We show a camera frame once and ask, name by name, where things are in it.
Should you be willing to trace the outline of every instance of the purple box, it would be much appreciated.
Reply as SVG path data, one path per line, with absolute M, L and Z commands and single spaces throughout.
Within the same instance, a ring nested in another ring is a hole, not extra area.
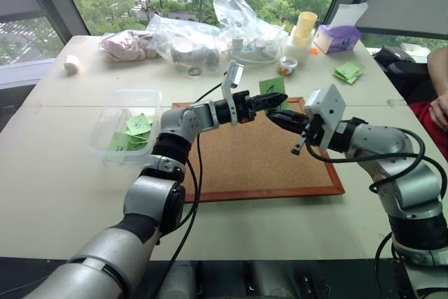
M 352 50 L 360 37 L 361 33 L 354 26 L 329 28 L 328 25 L 320 25 L 314 36 L 314 43 L 325 54 L 330 54 Z

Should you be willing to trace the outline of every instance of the person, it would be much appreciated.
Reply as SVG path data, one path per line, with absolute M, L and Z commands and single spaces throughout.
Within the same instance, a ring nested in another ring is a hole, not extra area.
M 429 54 L 428 72 L 437 98 L 412 103 L 409 107 L 448 160 L 448 46 Z

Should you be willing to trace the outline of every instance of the clear plastic bag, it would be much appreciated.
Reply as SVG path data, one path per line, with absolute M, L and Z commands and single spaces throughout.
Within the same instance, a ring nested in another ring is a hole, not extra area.
M 154 15 L 146 30 L 153 34 L 157 53 L 166 60 L 188 67 L 190 75 L 219 69 L 219 28 Z
M 131 29 L 106 33 L 99 42 L 99 49 L 112 62 L 139 61 L 158 56 L 153 45 L 153 34 Z
M 288 33 L 257 17 L 245 0 L 213 0 L 221 23 L 220 50 L 242 64 L 267 64 L 281 56 Z

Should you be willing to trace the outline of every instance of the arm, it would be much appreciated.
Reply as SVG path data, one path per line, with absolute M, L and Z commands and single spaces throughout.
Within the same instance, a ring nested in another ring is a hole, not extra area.
M 433 50 L 428 56 L 429 76 L 438 95 L 430 106 L 433 122 L 448 130 L 448 47 Z

